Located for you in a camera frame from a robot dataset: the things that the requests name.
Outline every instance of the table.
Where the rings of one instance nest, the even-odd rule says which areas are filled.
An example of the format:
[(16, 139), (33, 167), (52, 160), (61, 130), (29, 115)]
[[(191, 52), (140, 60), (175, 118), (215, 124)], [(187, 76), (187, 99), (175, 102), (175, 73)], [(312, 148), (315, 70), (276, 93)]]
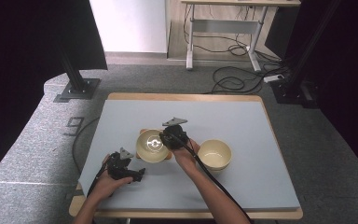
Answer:
[[(100, 160), (102, 159), (100, 157), (101, 156), (103, 157), (104, 155), (106, 155), (105, 149), (102, 148), (103, 146), (106, 146), (106, 144), (105, 143), (101, 144), (101, 141), (103, 139), (105, 141), (110, 141), (112, 136), (115, 135), (114, 132), (120, 132), (120, 133), (122, 133), (122, 135), (118, 139), (116, 139), (115, 142), (121, 141), (119, 144), (121, 146), (124, 145), (124, 148), (128, 149), (128, 148), (131, 148), (130, 145), (125, 146), (126, 143), (129, 142), (128, 139), (130, 139), (130, 142), (132, 142), (133, 139), (136, 140), (136, 133), (132, 134), (133, 131), (128, 133), (125, 130), (125, 128), (123, 128), (122, 125), (119, 125), (119, 127), (121, 127), (121, 129), (118, 130), (117, 128), (112, 127), (111, 122), (124, 122), (125, 123), (126, 120), (124, 120), (123, 118), (116, 118), (116, 117), (120, 117), (119, 114), (121, 114), (122, 116), (130, 116), (132, 114), (131, 120), (133, 120), (133, 123), (134, 123), (133, 130), (140, 130), (138, 128), (145, 127), (145, 123), (147, 123), (148, 120), (145, 120), (145, 119), (138, 120), (136, 118), (136, 116), (133, 116), (133, 115), (136, 115), (135, 112), (145, 113), (142, 110), (134, 110), (135, 109), (134, 107), (140, 106), (141, 108), (145, 108), (145, 105), (152, 105), (157, 111), (160, 111), (159, 105), (193, 105), (195, 107), (197, 107), (197, 106), (199, 106), (199, 107), (209, 107), (209, 106), (214, 107), (214, 106), (219, 105), (220, 108), (222, 107), (221, 105), (226, 105), (227, 107), (225, 107), (225, 108), (227, 108), (227, 109), (229, 109), (230, 106), (237, 106), (237, 105), (245, 106), (246, 105), (246, 106), (258, 108), (259, 110), (258, 110), (257, 114), (255, 114), (254, 116), (248, 115), (246, 118), (248, 118), (248, 119), (251, 119), (252, 117), (264, 118), (264, 121), (263, 121), (264, 126), (267, 127), (268, 132), (270, 132), (270, 134), (271, 134), (270, 139), (267, 141), (264, 141), (264, 142), (272, 142), (272, 145), (274, 145), (274, 147), (270, 148), (270, 149), (272, 149), (272, 151), (269, 150), (268, 148), (266, 149), (266, 152), (268, 152), (268, 155), (266, 155), (266, 157), (270, 157), (271, 155), (273, 155), (274, 161), (267, 162), (267, 166), (265, 166), (266, 165), (265, 163), (259, 162), (260, 159), (257, 158), (257, 155), (251, 156), (251, 154), (244, 152), (244, 154), (246, 154), (246, 156), (251, 159), (247, 163), (252, 164), (252, 162), (254, 162), (252, 164), (252, 167), (254, 167), (257, 171), (252, 171), (251, 169), (246, 169), (247, 172), (243, 172), (243, 175), (248, 176), (247, 178), (249, 178), (250, 184), (247, 183), (246, 186), (244, 186), (243, 184), (241, 184), (241, 182), (243, 182), (243, 181), (240, 181), (242, 178), (238, 178), (235, 186), (233, 186), (232, 184), (230, 185), (229, 183), (233, 183), (235, 181), (232, 181), (232, 179), (230, 179), (232, 176), (229, 176), (229, 174), (233, 174), (233, 172), (235, 172), (235, 170), (236, 170), (235, 168), (238, 167), (239, 165), (241, 165), (241, 162), (238, 162), (235, 160), (240, 160), (241, 156), (243, 156), (243, 155), (238, 153), (238, 146), (235, 143), (233, 143), (232, 141), (230, 141), (229, 137), (226, 137), (225, 140), (227, 139), (227, 142), (232, 146), (233, 155), (234, 155), (233, 161), (228, 166), (228, 168), (225, 169), (225, 171), (223, 171), (221, 174), (218, 174), (217, 178), (225, 187), (227, 187), (228, 191), (230, 191), (230, 193), (234, 196), (234, 198), (237, 199), (237, 201), (239, 203), (245, 204), (243, 202), (243, 198), (241, 197), (241, 195), (236, 193), (236, 187), (241, 188), (241, 190), (243, 190), (243, 192), (244, 192), (243, 194), (245, 194), (245, 195), (247, 194), (246, 200), (249, 199), (248, 200), (249, 202), (251, 202), (251, 201), (255, 202), (254, 204), (248, 203), (247, 205), (244, 206), (244, 207), (248, 206), (250, 208), (254, 208), (254, 209), (249, 209), (249, 210), (247, 210), (245, 208), (247, 210), (247, 213), (250, 216), (250, 218), (255, 218), (255, 219), (257, 219), (257, 218), (262, 218), (262, 219), (300, 219), (302, 217), (303, 212), (302, 212), (301, 206), (299, 205), (298, 200), (296, 198), (296, 193), (294, 192), (294, 188), (293, 188), (293, 185), (291, 184), (290, 176), (288, 175), (287, 169), (284, 165), (284, 161), (282, 159), (282, 154), (278, 148), (278, 144), (276, 142), (275, 136), (273, 135), (273, 131), (270, 127), (267, 113), (265, 111), (265, 108), (264, 108), (261, 98), (259, 98), (257, 96), (153, 94), (153, 93), (112, 93), (112, 94), (110, 94), (107, 101), (105, 102), (105, 106), (103, 108), (103, 113), (102, 113), (100, 122), (98, 124), (96, 134), (94, 135), (93, 142), (91, 144), (91, 149), (90, 149), (90, 152), (88, 155), (88, 159), (86, 161), (86, 165), (83, 170), (82, 176), (80, 177), (80, 180), (79, 180), (79, 182), (82, 183), (85, 191), (87, 191), (88, 188), (90, 187), (90, 182), (92, 182), (93, 177), (95, 176), (96, 172), (98, 171), (98, 169), (100, 167)], [(238, 118), (238, 120), (235, 120), (235, 118), (236, 118), (236, 115), (240, 115), (243, 112), (245, 112), (245, 111), (230, 111), (230, 113), (233, 115), (233, 119), (235, 121), (235, 122), (233, 122), (233, 124), (237, 123), (237, 122), (241, 123), (241, 118)], [(153, 111), (153, 113), (156, 117), (158, 117), (158, 119), (164, 119), (164, 116), (160, 116), (157, 114), (158, 112)], [(187, 113), (188, 117), (183, 117), (183, 119), (189, 119), (189, 123), (183, 125), (185, 131), (187, 131), (187, 133), (190, 135), (190, 137), (193, 137), (196, 141), (201, 140), (201, 137), (200, 137), (201, 134), (196, 136), (194, 134), (194, 131), (195, 130), (199, 131), (202, 127), (197, 124), (197, 121), (194, 120), (194, 118), (191, 118), (191, 114), (197, 115), (198, 112), (184, 110), (182, 112), (178, 112), (177, 117), (184, 115), (185, 113)], [(153, 120), (153, 118), (151, 118), (150, 115), (146, 114), (145, 118), (149, 118), (153, 122), (155, 122)], [(257, 130), (257, 127), (253, 127), (253, 126), (249, 127), (249, 130), (250, 130), (250, 132), (253, 132), (254, 130)], [(251, 148), (252, 140), (248, 141), (248, 144), (249, 144), (249, 148)], [(112, 150), (112, 147), (107, 147), (106, 150)], [(257, 149), (257, 151), (263, 151), (263, 150), (264, 150), (263, 147)], [(263, 156), (262, 152), (257, 152), (256, 154), (258, 154), (258, 156)], [(187, 183), (188, 180), (185, 180), (181, 177), (181, 174), (183, 172), (176, 172), (176, 170), (180, 169), (180, 168), (175, 163), (175, 161), (165, 161), (165, 163), (160, 162), (158, 165), (160, 165), (160, 167), (164, 166), (163, 167), (164, 169), (160, 169), (158, 174), (156, 174), (156, 172), (158, 170), (158, 169), (156, 169), (156, 167), (158, 165), (153, 165), (151, 163), (146, 164), (145, 162), (143, 163), (142, 161), (137, 161), (137, 159), (133, 159), (130, 166), (132, 165), (132, 163), (135, 165), (135, 168), (137, 168), (136, 166), (148, 165), (148, 167), (146, 168), (146, 174), (145, 174), (142, 182), (139, 183), (138, 185), (136, 185), (136, 183), (135, 183), (134, 185), (132, 185), (130, 187), (126, 186), (126, 188), (119, 189), (119, 190), (121, 190), (121, 192), (115, 193), (115, 195), (114, 195), (114, 197), (116, 197), (114, 199), (114, 201), (115, 202), (120, 201), (120, 203), (118, 203), (118, 206), (117, 206), (117, 204), (114, 204), (113, 202), (106, 202), (106, 203), (102, 204), (102, 206), (98, 209), (95, 216), (99, 216), (99, 217), (157, 217), (157, 218), (211, 218), (212, 217), (212, 215), (208, 212), (206, 205), (203, 203), (203, 200), (196, 198), (197, 196), (194, 196), (194, 195), (198, 195), (197, 190), (195, 189), (195, 191), (191, 191), (192, 185), (190, 183)], [(266, 168), (262, 168), (262, 167), (267, 167), (267, 169), (271, 169), (271, 170), (263, 171), (261, 169), (266, 169)], [(273, 178), (273, 177), (267, 178), (267, 175), (269, 175), (270, 172), (272, 172), (272, 173), (276, 172), (275, 170), (279, 170), (279, 171), (273, 175), (282, 176), (282, 178), (280, 178), (280, 177), (279, 178)], [(259, 198), (257, 198), (256, 200), (253, 200), (251, 193), (246, 192), (247, 190), (250, 190), (250, 189), (247, 189), (247, 186), (252, 186), (252, 182), (253, 182), (252, 180), (263, 179), (263, 176), (265, 176), (267, 179), (269, 179), (268, 182), (274, 186), (273, 190), (277, 190), (277, 192), (281, 190), (282, 192), (278, 192), (278, 194), (287, 194), (286, 195), (287, 197), (285, 196), (285, 198), (283, 200), (279, 199), (279, 197), (277, 197), (279, 199), (277, 201), (277, 203), (263, 202), (263, 199), (259, 200)], [(144, 207), (136, 207), (136, 206), (141, 206), (138, 203), (143, 203), (143, 202), (136, 202), (135, 207), (134, 207), (134, 202), (132, 202), (132, 203), (130, 202), (130, 201), (139, 199), (140, 197), (147, 198), (146, 193), (144, 195), (137, 194), (140, 192), (140, 190), (143, 190), (144, 192), (145, 192), (145, 190), (149, 190), (148, 193), (152, 194), (153, 191), (150, 191), (150, 190), (153, 190), (153, 188), (150, 188), (152, 186), (151, 182), (153, 182), (153, 183), (158, 182), (161, 185), (164, 185), (164, 184), (167, 184), (167, 183), (164, 183), (164, 180), (172, 178), (172, 177), (174, 177), (176, 180), (176, 183), (174, 185), (180, 185), (181, 183), (184, 183), (184, 186), (186, 186), (186, 188), (188, 190), (186, 193), (189, 192), (188, 195), (194, 196), (191, 199), (191, 202), (186, 201), (186, 197), (185, 198), (181, 197), (181, 194), (183, 192), (181, 192), (179, 189), (175, 189), (175, 193), (177, 194), (177, 196), (176, 196), (176, 195), (173, 195), (170, 193), (164, 194), (164, 192), (165, 192), (164, 190), (166, 190), (165, 188), (158, 189), (158, 191), (162, 192), (162, 194), (164, 195), (164, 198), (170, 198), (170, 197), (175, 198), (176, 197), (175, 204), (174, 205), (169, 204), (169, 206), (171, 206), (171, 207), (168, 207), (167, 209), (157, 208), (159, 206), (167, 206), (166, 204), (163, 204), (163, 205), (158, 204), (158, 205), (156, 205), (156, 207), (153, 207), (154, 206), (153, 203), (155, 203), (155, 202), (152, 202), (147, 199), (143, 200), (143, 201), (146, 201), (146, 205)], [(282, 185), (283, 188), (278, 186), (278, 184), (276, 184), (274, 181), (278, 181), (276, 183), (279, 183), (279, 185)], [(77, 214), (77, 212), (79, 211), (84, 200), (85, 200), (84, 196), (75, 196), (74, 197), (74, 199), (72, 200), (71, 206), (70, 206), (70, 211), (69, 211), (72, 216), (75, 216)], [(267, 203), (267, 204), (272, 203), (273, 208), (262, 207), (262, 206), (264, 206), (265, 203)]]
[[(256, 72), (261, 71), (261, 69), (255, 57), (255, 46), (260, 36), (268, 7), (299, 7), (301, 4), (299, 0), (182, 0), (182, 3), (191, 5), (190, 31), (186, 55), (187, 70), (193, 68), (193, 33), (203, 32), (254, 35), (250, 46), (246, 47), (246, 49)], [(199, 20), (194, 18), (196, 5), (252, 6), (263, 7), (263, 9), (258, 21)]]

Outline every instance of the white metal table leg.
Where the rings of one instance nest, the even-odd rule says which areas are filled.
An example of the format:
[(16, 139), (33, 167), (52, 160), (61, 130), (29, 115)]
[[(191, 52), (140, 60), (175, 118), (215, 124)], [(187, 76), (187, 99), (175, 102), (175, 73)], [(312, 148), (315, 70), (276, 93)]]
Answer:
[(246, 47), (246, 49), (248, 50), (249, 58), (256, 72), (260, 72), (261, 69), (260, 69), (260, 65), (258, 64), (257, 58), (255, 57), (255, 46), (257, 44), (258, 37), (260, 37), (261, 28), (263, 28), (264, 19), (266, 18), (266, 14), (267, 14), (267, 9), (268, 7), (263, 7), (260, 20), (258, 21), (257, 27), (255, 29), (255, 36), (252, 39), (251, 46)]
[(193, 22), (194, 22), (194, 7), (191, 5), (191, 17), (190, 17), (190, 31), (188, 33), (188, 45), (187, 45), (187, 57), (186, 57), (186, 69), (193, 69)]

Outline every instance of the person's right hand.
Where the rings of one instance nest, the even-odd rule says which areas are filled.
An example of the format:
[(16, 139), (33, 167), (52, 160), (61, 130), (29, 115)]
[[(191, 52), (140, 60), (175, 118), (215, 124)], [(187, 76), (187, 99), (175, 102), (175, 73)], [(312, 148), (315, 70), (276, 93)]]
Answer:
[[(193, 139), (190, 138), (187, 142), (187, 146), (193, 148), (196, 154), (199, 153), (200, 146)], [(197, 169), (196, 160), (184, 147), (174, 149), (172, 150), (172, 153), (178, 164), (185, 170), (185, 172)]]

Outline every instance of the desk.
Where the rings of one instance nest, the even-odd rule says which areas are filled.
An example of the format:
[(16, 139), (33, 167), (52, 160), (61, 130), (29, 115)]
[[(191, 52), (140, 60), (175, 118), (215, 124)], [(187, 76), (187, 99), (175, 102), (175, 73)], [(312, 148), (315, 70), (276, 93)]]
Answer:
[[(229, 33), (254, 35), (252, 43), (246, 49), (256, 72), (261, 71), (257, 58), (255, 57), (255, 46), (263, 27), (268, 7), (299, 7), (299, 0), (182, 0), (182, 3), (191, 5), (190, 31), (187, 45), (186, 69), (193, 68), (193, 33)], [(219, 21), (199, 20), (194, 18), (196, 5), (220, 5), (220, 6), (252, 6), (263, 7), (258, 21)]]
[[(240, 106), (243, 109), (232, 111), (232, 106)], [(205, 113), (202, 108), (207, 111), (213, 108), (213, 113)], [(110, 94), (103, 107), (86, 165), (79, 179), (84, 191), (88, 191), (90, 182), (99, 170), (101, 160), (106, 153), (112, 152), (112, 148), (119, 147), (134, 152), (134, 142), (139, 130), (159, 128), (162, 122), (171, 119), (172, 116), (188, 119), (189, 122), (183, 127), (187, 134), (198, 142), (208, 138), (221, 138), (231, 145), (233, 160), (228, 168), (216, 174), (216, 178), (245, 208), (250, 218), (300, 219), (302, 217), (302, 209), (270, 127), (267, 113), (261, 98), (257, 96)], [(245, 120), (248, 124), (247, 127), (241, 128), (241, 132), (238, 132), (238, 129), (215, 129), (219, 121), (225, 122), (225, 127), (230, 127), (230, 125), (242, 125)], [(249, 138), (246, 139), (246, 148), (242, 143), (242, 139), (245, 138)], [(142, 166), (146, 167), (142, 182), (118, 189), (120, 192), (115, 193), (111, 200), (103, 202), (95, 216), (212, 217), (197, 189), (193, 188), (190, 180), (186, 178), (183, 171), (181, 172), (174, 160), (151, 164), (133, 159), (129, 168), (136, 170)], [(241, 176), (232, 176), (239, 170)], [(156, 191), (162, 195), (161, 198), (157, 200), (147, 198)], [(74, 197), (70, 206), (72, 216), (77, 214), (84, 200), (84, 196)]]

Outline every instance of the beige bowl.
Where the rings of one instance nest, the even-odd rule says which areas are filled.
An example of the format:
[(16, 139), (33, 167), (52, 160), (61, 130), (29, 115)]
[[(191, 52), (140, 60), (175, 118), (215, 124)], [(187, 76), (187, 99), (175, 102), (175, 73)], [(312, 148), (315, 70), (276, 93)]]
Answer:
[(159, 133), (159, 130), (146, 130), (139, 135), (136, 141), (136, 152), (142, 160), (155, 163), (163, 161), (170, 153), (162, 145)]
[(212, 171), (223, 170), (231, 161), (231, 149), (217, 139), (203, 142), (198, 155), (206, 168)]

